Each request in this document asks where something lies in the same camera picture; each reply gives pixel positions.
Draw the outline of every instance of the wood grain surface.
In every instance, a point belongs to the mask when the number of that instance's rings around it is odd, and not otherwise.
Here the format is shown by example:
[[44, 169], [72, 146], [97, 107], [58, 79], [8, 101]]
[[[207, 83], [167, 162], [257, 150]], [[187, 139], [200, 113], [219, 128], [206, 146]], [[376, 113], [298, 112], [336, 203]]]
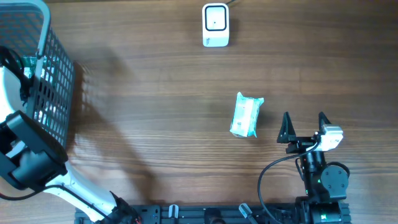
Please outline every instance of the wood grain surface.
[[[393, 1], [237, 0], [227, 47], [204, 48], [209, 1], [49, 4], [75, 60], [70, 162], [130, 203], [258, 204], [257, 178], [324, 111], [345, 138], [353, 223], [398, 223], [398, 10]], [[264, 97], [258, 138], [229, 132], [236, 94]], [[4, 194], [23, 195], [9, 189]], [[305, 195], [294, 161], [265, 176], [266, 202]], [[0, 201], [1, 223], [73, 223], [49, 194]]]

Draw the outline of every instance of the wire basket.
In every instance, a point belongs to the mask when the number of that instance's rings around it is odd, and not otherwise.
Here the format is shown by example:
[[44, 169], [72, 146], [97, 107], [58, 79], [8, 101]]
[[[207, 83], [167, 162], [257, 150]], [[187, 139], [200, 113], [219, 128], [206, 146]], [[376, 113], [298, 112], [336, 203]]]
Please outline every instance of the wire basket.
[[26, 115], [65, 147], [75, 69], [50, 22], [50, 10], [40, 0], [0, 2], [0, 45], [23, 56], [33, 68]]

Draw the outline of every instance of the white sensor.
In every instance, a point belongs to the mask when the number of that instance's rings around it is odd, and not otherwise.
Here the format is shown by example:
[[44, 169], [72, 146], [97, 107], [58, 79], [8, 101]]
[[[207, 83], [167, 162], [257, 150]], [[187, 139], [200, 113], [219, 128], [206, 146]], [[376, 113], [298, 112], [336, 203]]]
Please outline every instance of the white sensor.
[[229, 9], [224, 3], [205, 4], [202, 9], [203, 45], [225, 47], [229, 41]]

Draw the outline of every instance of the tissue packet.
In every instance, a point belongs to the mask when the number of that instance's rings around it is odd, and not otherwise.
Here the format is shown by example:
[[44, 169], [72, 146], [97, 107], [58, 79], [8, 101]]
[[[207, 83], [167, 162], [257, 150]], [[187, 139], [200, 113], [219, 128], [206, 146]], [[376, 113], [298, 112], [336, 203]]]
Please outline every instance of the tissue packet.
[[231, 133], [238, 137], [249, 137], [256, 134], [257, 118], [263, 98], [244, 97], [241, 92], [236, 97], [235, 114], [231, 123]]

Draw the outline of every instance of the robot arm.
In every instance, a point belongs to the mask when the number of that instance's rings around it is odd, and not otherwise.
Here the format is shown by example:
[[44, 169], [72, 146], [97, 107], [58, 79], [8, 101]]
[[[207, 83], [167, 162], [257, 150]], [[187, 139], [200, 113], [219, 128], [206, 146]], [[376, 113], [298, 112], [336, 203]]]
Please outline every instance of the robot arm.
[[286, 153], [296, 154], [305, 185], [306, 197], [297, 197], [302, 223], [341, 223], [346, 216], [340, 200], [345, 199], [349, 169], [339, 162], [326, 163], [324, 153], [335, 149], [343, 139], [343, 130], [319, 113], [319, 131], [312, 137], [297, 137], [289, 113], [284, 114], [277, 143], [288, 144]]
[[[34, 190], [31, 196], [54, 194], [84, 211], [93, 222], [137, 218], [125, 201], [79, 174], [61, 144], [20, 111], [0, 124], [0, 152], [0, 175], [19, 190]], [[29, 197], [0, 196], [9, 200]]]
[[[54, 179], [50, 180], [46, 187], [51, 185], [62, 185], [65, 188], [76, 193], [79, 197], [100, 210], [103, 214], [109, 215], [112, 210], [116, 207], [116, 201], [110, 191], [98, 187], [88, 179], [84, 178], [79, 172], [77, 172], [68, 161], [65, 163], [67, 173], [65, 175], [58, 175]], [[75, 196], [64, 191], [60, 188], [49, 188], [44, 190], [46, 193], [54, 194], [67, 202], [71, 203], [76, 208], [85, 212], [91, 221], [97, 222], [104, 219], [104, 216], [93, 210], [92, 207], [87, 206], [81, 200]]]

